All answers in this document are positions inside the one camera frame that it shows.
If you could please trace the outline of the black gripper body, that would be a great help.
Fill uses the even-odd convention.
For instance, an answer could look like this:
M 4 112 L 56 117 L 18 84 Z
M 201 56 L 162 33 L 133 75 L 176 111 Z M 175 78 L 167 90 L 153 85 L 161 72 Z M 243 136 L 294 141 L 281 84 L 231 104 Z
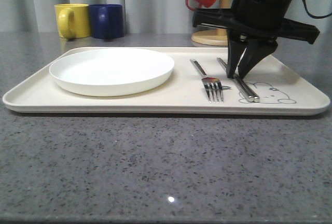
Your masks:
M 193 26 L 204 25 L 226 29 L 229 40 L 274 41 L 278 37 L 313 44 L 318 28 L 285 18 L 292 0 L 233 0 L 230 8 L 197 9 Z

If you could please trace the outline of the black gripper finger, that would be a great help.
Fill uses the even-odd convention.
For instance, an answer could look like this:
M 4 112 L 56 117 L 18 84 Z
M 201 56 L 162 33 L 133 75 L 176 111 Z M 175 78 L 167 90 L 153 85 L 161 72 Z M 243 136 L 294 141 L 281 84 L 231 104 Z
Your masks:
M 231 29 L 227 30 L 227 37 L 228 59 L 226 74 L 228 78 L 232 78 L 238 66 L 240 57 L 247 46 L 247 40 L 241 33 Z
M 251 39 L 238 65 L 238 74 L 244 78 L 262 59 L 275 52 L 278 47 L 276 40 Z

